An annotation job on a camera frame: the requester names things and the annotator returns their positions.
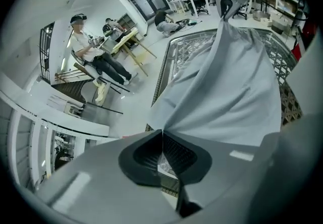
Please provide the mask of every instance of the vr headset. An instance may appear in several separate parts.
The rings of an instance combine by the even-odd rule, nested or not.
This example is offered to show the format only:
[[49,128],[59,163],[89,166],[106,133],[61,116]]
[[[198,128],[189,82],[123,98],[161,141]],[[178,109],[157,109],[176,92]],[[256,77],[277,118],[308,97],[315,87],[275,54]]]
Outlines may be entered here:
[[74,15],[72,18],[71,18],[71,25],[76,22],[77,20],[87,20],[87,17],[83,14],[83,13],[80,13],[80,14],[77,14],[77,15]]

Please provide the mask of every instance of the black pants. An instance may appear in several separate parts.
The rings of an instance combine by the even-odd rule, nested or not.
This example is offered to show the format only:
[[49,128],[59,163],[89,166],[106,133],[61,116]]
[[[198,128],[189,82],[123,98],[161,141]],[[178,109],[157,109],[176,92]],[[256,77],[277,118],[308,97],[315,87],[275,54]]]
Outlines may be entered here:
[[[121,36],[120,37],[118,37],[115,41],[117,42],[117,43],[119,43],[120,41],[121,41],[121,39],[124,37],[124,36],[126,36],[125,35],[125,33],[122,33],[121,34]],[[133,41],[132,39],[129,39],[128,41],[127,41],[130,45],[134,45],[136,42],[135,41]]]
[[92,61],[92,65],[110,76],[113,80],[124,84],[124,79],[120,76],[124,76],[127,80],[131,79],[131,74],[115,59],[112,58],[111,54],[104,53],[99,57],[95,57]]

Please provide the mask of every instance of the box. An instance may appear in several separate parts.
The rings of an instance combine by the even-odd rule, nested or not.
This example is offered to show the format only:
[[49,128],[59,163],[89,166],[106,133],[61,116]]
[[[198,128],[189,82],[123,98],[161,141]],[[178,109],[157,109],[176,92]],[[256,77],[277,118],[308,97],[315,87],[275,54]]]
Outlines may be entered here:
[[270,20],[270,19],[267,19],[267,18],[261,18],[261,19],[260,19],[260,23],[261,23],[262,25],[265,25],[266,27],[271,27],[271,26],[272,26],[273,21],[272,21],[272,20]]

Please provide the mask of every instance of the man sitting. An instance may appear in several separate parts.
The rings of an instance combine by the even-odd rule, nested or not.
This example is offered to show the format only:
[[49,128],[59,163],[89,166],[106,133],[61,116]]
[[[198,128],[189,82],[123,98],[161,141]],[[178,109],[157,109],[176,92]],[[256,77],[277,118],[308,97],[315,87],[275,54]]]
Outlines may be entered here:
[[178,31],[184,27],[184,23],[175,24],[174,20],[164,11],[157,11],[155,16],[155,25],[159,32],[162,32],[165,37],[169,37],[171,32]]
[[74,29],[74,33],[71,36],[71,45],[75,55],[87,62],[91,62],[94,67],[105,72],[121,85],[128,85],[135,75],[132,76],[119,62],[112,58],[111,54],[98,48],[104,38],[90,38],[82,30],[84,26],[83,18],[80,15],[75,15],[71,18],[71,25]]

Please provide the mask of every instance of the metal lattice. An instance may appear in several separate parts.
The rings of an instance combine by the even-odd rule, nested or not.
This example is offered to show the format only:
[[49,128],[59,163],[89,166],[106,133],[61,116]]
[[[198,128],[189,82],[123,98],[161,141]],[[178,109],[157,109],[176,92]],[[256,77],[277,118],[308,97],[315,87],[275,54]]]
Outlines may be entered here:
[[[264,29],[256,29],[256,31],[259,33],[260,39],[265,45],[266,52],[278,79],[282,102],[283,126],[302,116],[302,111],[297,99],[289,85],[286,83],[286,78],[296,66],[297,61],[285,44],[271,31]],[[155,103],[159,94],[161,94],[166,87],[163,87],[162,79],[168,78],[168,82],[171,81],[192,52],[210,39],[213,41],[215,40],[216,32],[216,29],[196,32],[170,41],[166,52],[167,56],[165,56],[163,64],[172,64],[172,67],[165,66],[162,68],[159,76],[160,81],[157,83],[152,104]],[[164,71],[164,69],[167,68],[169,69],[168,73]]]

